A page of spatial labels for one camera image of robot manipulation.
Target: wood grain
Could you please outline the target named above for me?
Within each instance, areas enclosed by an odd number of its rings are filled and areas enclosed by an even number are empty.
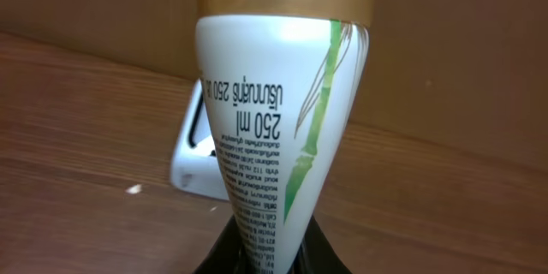
[[[192,86],[0,34],[0,272],[192,272],[231,213],[168,183]],[[355,273],[546,273],[546,188],[545,172],[351,123],[316,217]]]

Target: bamboo illustration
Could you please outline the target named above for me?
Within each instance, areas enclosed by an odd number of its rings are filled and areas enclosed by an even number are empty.
[[[288,217],[289,210],[291,209],[293,202],[295,201],[295,196],[297,195],[307,172],[312,168],[313,160],[318,153],[317,143],[319,132],[322,128],[325,111],[327,110],[327,104],[331,93],[331,84],[333,82],[333,76],[335,75],[335,68],[337,65],[341,44],[341,22],[331,21],[330,47],[327,51],[327,56],[325,59],[324,80],[320,90],[318,103],[316,103],[312,124],[308,130],[307,142],[302,148],[301,155],[297,158],[295,166],[291,170],[291,175],[289,176],[289,181],[285,188],[284,222]]]

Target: white debris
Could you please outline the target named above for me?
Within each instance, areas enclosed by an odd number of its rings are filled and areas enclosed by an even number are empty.
[[[143,186],[140,184],[133,185],[131,188],[126,189],[128,194],[138,194],[143,190]]]

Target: shampoo bottle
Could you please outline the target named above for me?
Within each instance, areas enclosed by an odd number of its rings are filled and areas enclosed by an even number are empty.
[[[199,0],[219,167],[251,266],[286,274],[365,65],[372,0]]]

